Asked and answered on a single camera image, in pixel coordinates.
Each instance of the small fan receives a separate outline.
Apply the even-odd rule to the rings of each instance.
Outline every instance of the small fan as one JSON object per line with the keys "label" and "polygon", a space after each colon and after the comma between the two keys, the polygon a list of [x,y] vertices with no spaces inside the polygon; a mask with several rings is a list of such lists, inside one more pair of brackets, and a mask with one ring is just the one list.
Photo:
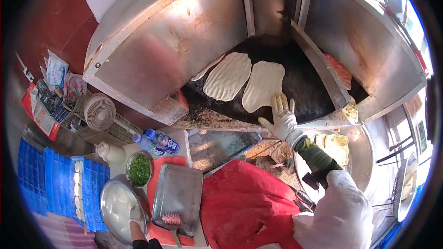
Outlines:
{"label": "small fan", "polygon": [[106,130],[115,122],[131,134],[135,133],[134,130],[115,119],[116,111],[114,102],[104,93],[95,93],[91,99],[86,102],[83,112],[86,123],[92,130]]}

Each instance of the black cooking surface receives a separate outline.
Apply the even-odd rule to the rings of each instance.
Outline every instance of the black cooking surface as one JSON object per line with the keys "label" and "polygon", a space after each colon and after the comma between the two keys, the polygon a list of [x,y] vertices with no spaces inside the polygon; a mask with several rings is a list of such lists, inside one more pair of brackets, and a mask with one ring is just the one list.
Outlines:
{"label": "black cooking surface", "polygon": [[[295,41],[284,42],[279,38],[266,36],[250,37],[226,54],[231,52],[247,53],[252,65],[264,60],[284,66],[286,73],[282,89],[288,99],[294,98],[296,102],[295,115],[298,123],[321,118],[335,110],[317,71]],[[183,94],[188,99],[190,112],[196,111],[193,108],[206,107],[244,122],[259,124],[257,118],[260,116],[272,122],[271,107],[264,106],[253,113],[248,113],[241,105],[247,82],[229,102],[208,97],[203,92],[203,85],[214,67],[200,80],[190,81],[182,88]]]}

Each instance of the plastic water bottle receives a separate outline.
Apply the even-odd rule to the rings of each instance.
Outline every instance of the plastic water bottle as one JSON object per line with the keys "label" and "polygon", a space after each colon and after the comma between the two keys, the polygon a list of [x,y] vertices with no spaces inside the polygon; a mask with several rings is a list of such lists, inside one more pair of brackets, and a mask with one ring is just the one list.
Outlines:
{"label": "plastic water bottle", "polygon": [[151,154],[157,155],[159,157],[162,157],[165,154],[163,150],[153,145],[152,142],[145,135],[135,133],[134,135],[132,135],[132,141],[138,143],[142,150],[145,150]]}
{"label": "plastic water bottle", "polygon": [[151,140],[153,145],[169,154],[177,154],[180,149],[180,145],[162,131],[148,129],[146,130],[145,135]]}

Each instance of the blue plastic crate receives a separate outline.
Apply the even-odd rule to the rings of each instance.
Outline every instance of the blue plastic crate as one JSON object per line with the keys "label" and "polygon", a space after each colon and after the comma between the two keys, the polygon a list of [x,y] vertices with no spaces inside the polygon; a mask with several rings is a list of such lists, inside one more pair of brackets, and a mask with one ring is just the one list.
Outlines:
{"label": "blue plastic crate", "polygon": [[64,216],[72,216],[70,159],[45,148],[45,184],[47,187],[48,210]]}
{"label": "blue plastic crate", "polygon": [[20,191],[30,211],[47,216],[48,198],[44,164],[45,157],[42,152],[22,138],[17,162]]}
{"label": "blue plastic crate", "polygon": [[100,194],[109,180],[109,168],[102,164],[86,160],[83,162],[83,210],[87,230],[107,230],[100,214]]}
{"label": "blue plastic crate", "polygon": [[109,168],[102,164],[85,159],[84,156],[61,156],[46,148],[46,186],[49,201],[49,211],[59,215],[69,216],[83,226],[75,214],[74,174],[75,162],[83,161],[82,172],[82,202],[88,231],[107,230],[100,214],[100,193],[104,184],[109,180]]}

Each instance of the white glove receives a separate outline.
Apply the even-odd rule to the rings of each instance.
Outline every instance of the white glove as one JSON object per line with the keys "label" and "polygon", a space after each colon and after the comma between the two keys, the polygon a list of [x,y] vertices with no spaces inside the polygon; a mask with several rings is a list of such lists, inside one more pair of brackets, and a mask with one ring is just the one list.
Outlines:
{"label": "white glove", "polygon": [[287,98],[284,94],[273,95],[271,97],[272,118],[274,125],[265,118],[258,118],[258,122],[268,129],[274,136],[294,148],[303,136],[302,130],[297,128],[297,120],[294,115],[295,102],[290,100],[287,105]]}
{"label": "white glove", "polygon": [[141,213],[140,213],[140,206],[134,205],[129,213],[129,223],[131,221],[135,221],[138,225],[140,225],[141,229]]}

